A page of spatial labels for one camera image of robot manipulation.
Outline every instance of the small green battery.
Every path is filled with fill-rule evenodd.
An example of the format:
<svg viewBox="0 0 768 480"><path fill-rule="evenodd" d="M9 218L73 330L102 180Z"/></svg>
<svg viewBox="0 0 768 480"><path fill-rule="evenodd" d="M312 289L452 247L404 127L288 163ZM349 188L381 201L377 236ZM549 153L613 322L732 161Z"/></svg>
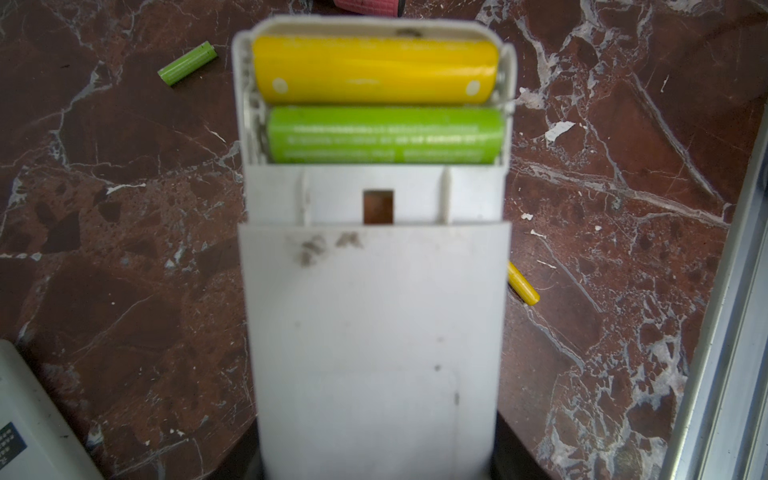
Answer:
<svg viewBox="0 0 768 480"><path fill-rule="evenodd" d="M160 75L160 78L168 86L171 86L216 57L216 51L206 41L194 50L162 67L157 71L157 74Z"/></svg>
<svg viewBox="0 0 768 480"><path fill-rule="evenodd" d="M275 107L277 164L492 164L505 122L494 108Z"/></svg>

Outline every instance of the marble floor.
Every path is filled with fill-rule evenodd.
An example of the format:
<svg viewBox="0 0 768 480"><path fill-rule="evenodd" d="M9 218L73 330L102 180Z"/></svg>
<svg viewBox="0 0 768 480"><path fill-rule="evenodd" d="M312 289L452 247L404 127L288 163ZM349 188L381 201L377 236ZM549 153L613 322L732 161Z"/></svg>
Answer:
<svg viewBox="0 0 768 480"><path fill-rule="evenodd" d="M257 413L230 42L339 11L0 8L0 336L106 478L202 478ZM552 478L655 478L768 99L768 2L413 0L405 16L475 20L518 53L505 217L541 302L508 298L501 414ZM160 81L205 40L217 60Z"/></svg>

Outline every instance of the pink object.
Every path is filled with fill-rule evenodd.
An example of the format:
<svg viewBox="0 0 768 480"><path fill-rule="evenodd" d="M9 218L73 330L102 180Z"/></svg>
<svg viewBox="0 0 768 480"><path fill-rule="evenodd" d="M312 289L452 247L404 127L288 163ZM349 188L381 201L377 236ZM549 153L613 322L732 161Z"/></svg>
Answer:
<svg viewBox="0 0 768 480"><path fill-rule="evenodd" d="M399 17L406 0L333 0L337 7L363 15Z"/></svg>

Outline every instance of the white dot on battery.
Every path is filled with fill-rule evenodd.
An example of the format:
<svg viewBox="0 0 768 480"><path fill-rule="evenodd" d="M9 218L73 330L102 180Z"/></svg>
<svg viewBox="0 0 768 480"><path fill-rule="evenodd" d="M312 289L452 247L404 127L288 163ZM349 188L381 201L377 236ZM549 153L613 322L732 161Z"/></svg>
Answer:
<svg viewBox="0 0 768 480"><path fill-rule="evenodd" d="M275 91L279 94L288 93L288 84L280 77L272 80L272 88L274 88Z"/></svg>
<svg viewBox="0 0 768 480"><path fill-rule="evenodd" d="M480 91L480 82L477 80L472 80L467 84L467 95L470 97L477 95Z"/></svg>

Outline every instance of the yellow battery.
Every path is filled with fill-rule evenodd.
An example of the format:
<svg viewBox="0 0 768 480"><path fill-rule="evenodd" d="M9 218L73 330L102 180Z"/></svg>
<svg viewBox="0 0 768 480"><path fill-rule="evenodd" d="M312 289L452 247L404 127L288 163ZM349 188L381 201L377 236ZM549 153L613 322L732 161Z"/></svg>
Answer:
<svg viewBox="0 0 768 480"><path fill-rule="evenodd" d="M489 41L263 36L256 81L270 104L481 104L496 82Z"/></svg>

